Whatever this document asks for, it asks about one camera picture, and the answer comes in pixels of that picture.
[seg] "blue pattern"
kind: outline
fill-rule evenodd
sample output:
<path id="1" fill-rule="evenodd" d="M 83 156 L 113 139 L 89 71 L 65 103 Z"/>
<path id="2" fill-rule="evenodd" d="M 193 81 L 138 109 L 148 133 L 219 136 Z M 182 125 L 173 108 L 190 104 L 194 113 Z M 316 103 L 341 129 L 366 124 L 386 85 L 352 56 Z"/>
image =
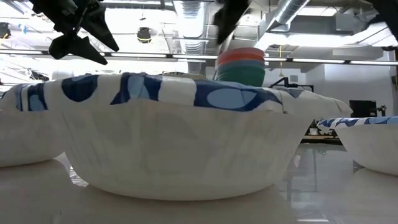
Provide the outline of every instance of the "blue pattern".
<path id="1" fill-rule="evenodd" d="M 375 117 L 375 118 L 338 118 L 319 121 L 320 129 L 347 128 L 366 124 L 398 124 L 398 116 Z"/>
<path id="2" fill-rule="evenodd" d="M 104 101 L 99 96 L 109 95 L 110 91 L 106 89 L 109 86 L 110 90 L 116 88 L 117 92 L 111 96 L 111 101 Z M 259 88 L 253 86 L 246 86 L 235 82 L 219 82 L 211 80 L 192 80 L 189 78 L 181 78 L 176 80 L 173 78 L 166 78 L 161 75 L 148 75 L 146 73 L 123 73 L 122 75 L 84 75 L 80 77 L 66 78 L 60 82 L 44 82 L 31 85 L 18 85 L 13 87 L 10 91 L 15 93 L 16 106 L 20 111 L 43 111 L 53 110 L 49 103 L 45 100 L 44 91 L 46 89 L 53 90 L 54 88 L 61 88 L 62 91 L 51 92 L 51 94 L 64 94 L 66 97 L 52 95 L 52 99 L 60 100 L 57 102 L 57 107 L 62 110 L 63 106 L 69 107 L 73 103 L 85 103 L 90 99 L 96 91 L 100 91 L 95 98 L 93 98 L 87 105 L 119 105 L 127 103 L 130 99 L 140 98 L 153 101 L 162 101 L 165 103 L 188 105 L 191 100 L 192 106 L 204 108 L 216 108 L 221 110 L 246 112 L 258 108 L 261 110 L 271 110 L 280 113 L 288 113 L 283 110 L 283 97 L 278 90 L 271 90 L 268 88 Z M 295 99 L 300 99 L 303 90 L 282 89 L 290 93 Z M 23 108 L 22 102 L 27 102 L 28 108 Z M 303 110 L 313 111 L 311 108 L 303 108 Z M 339 114 L 346 108 L 339 108 L 336 106 L 336 111 L 333 114 Z"/>

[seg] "pipe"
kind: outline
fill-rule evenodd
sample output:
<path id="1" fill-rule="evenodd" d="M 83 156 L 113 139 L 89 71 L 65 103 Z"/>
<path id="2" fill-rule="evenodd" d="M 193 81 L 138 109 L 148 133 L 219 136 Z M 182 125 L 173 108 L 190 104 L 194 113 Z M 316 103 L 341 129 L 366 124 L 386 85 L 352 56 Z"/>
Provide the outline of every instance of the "pipe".
<path id="1" fill-rule="evenodd" d="M 207 3 L 200 1 L 174 1 L 178 16 L 179 35 L 186 38 L 199 38 L 205 32 Z M 184 54 L 201 55 L 205 43 L 198 40 L 181 40 Z M 189 73 L 200 73 L 201 63 L 188 62 Z"/>
<path id="2" fill-rule="evenodd" d="M 310 0 L 280 0 L 278 8 L 275 10 L 275 16 L 272 18 L 266 31 L 288 24 L 297 16 Z"/>

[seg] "ceiling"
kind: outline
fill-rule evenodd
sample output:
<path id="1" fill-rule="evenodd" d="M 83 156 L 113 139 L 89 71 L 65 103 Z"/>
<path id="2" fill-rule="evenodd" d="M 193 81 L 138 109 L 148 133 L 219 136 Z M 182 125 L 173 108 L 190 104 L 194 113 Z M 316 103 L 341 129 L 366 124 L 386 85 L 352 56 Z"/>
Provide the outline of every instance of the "ceiling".
<path id="1" fill-rule="evenodd" d="M 116 42 L 120 47 L 120 52 L 146 52 L 146 53 L 183 53 L 181 48 L 181 41 L 183 38 L 179 34 L 178 17 L 174 11 L 163 9 L 158 10 L 150 4 L 149 1 L 130 1 L 130 0 L 105 0 L 108 4 L 106 10 L 106 22 L 110 31 L 113 33 Z M 233 39 L 228 45 L 229 49 L 239 47 L 253 47 L 259 37 L 259 26 L 264 22 L 266 15 L 270 14 L 277 7 L 278 0 L 255 0 L 251 3 L 248 14 L 243 16 L 239 22 L 237 29 L 233 34 Z M 52 27 L 53 24 L 44 17 L 35 15 L 31 11 L 32 4 L 29 1 L 12 1 L 0 0 L 0 22 L 8 22 L 11 25 L 11 38 L 2 41 L 2 49 L 29 49 L 29 50 L 47 50 L 51 41 L 60 34 L 55 32 Z M 205 55 L 217 55 L 220 48 L 216 45 L 217 30 L 212 25 L 214 14 L 221 8 L 221 5 L 208 1 L 206 11 L 205 32 L 202 39 L 205 42 Z M 312 0 L 310 3 L 298 14 L 297 18 L 292 22 L 292 28 L 299 30 L 301 27 L 308 27 L 308 22 L 319 23 L 319 18 L 328 18 L 323 20 L 334 19 L 337 21 L 336 15 L 350 16 L 349 20 L 354 21 L 354 25 L 364 24 L 360 20 L 361 14 L 359 12 L 368 12 L 371 10 L 371 5 L 360 0 Z M 156 34 L 149 44 L 142 44 L 136 38 L 136 33 L 140 27 L 150 27 Z M 82 36 L 90 36 L 85 31 L 80 33 Z M 276 42 L 283 39 L 284 36 L 276 34 Z M 384 40 L 390 34 L 384 34 L 379 39 Z M 95 38 L 90 37 L 91 43 L 102 52 L 109 52 L 106 46 Z M 379 47 L 369 47 L 361 45 L 360 47 L 350 48 L 336 48 L 336 47 L 309 47 L 281 44 L 280 47 L 268 46 L 264 49 L 269 56 L 273 57 L 307 57 L 307 58 L 347 58 L 347 59 L 376 59 L 382 54 Z M 3 73 L 11 73 L 13 69 L 14 76 L 18 74 L 25 74 L 24 68 L 42 69 L 48 65 L 49 61 L 36 58 L 29 58 L 28 60 L 18 60 L 17 64 L 14 58 L 3 60 Z M 137 63 L 131 62 L 131 66 L 138 66 Z M 81 66 L 92 65 L 99 66 L 91 62 L 85 61 Z M 69 67 L 70 64 L 65 63 L 64 67 Z M 270 63 L 270 68 L 279 68 L 279 63 Z M 311 69 L 314 65 L 301 63 L 286 63 L 285 68 L 301 68 L 304 72 Z M 10 81 L 16 82 L 17 78 L 9 78 Z"/>

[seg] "stacked bowls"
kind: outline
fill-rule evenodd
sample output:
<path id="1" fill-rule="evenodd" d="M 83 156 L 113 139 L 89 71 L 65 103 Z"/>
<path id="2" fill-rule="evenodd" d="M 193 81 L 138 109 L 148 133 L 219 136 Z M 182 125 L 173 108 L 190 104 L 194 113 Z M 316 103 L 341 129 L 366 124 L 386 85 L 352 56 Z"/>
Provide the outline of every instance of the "stacked bowls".
<path id="1" fill-rule="evenodd" d="M 217 80 L 262 86 L 266 75 L 264 52 L 254 47 L 229 50 L 218 56 Z"/>

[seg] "exposed ductwork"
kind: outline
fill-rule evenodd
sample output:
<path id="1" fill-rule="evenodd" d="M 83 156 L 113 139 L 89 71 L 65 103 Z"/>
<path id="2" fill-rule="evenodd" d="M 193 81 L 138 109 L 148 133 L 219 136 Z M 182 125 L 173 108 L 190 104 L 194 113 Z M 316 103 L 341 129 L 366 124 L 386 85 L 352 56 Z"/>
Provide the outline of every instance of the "exposed ductwork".
<path id="1" fill-rule="evenodd" d="M 179 35 L 186 38 L 199 38 L 206 25 L 207 3 L 200 1 L 174 1 L 178 16 Z M 185 54 L 203 54 L 205 43 L 202 40 L 181 40 Z M 189 73 L 200 73 L 201 63 L 188 62 Z"/>
<path id="2" fill-rule="evenodd" d="M 270 21 L 266 31 L 292 22 L 294 17 L 309 2 L 310 0 L 280 0 L 278 8 L 274 11 L 274 17 Z"/>

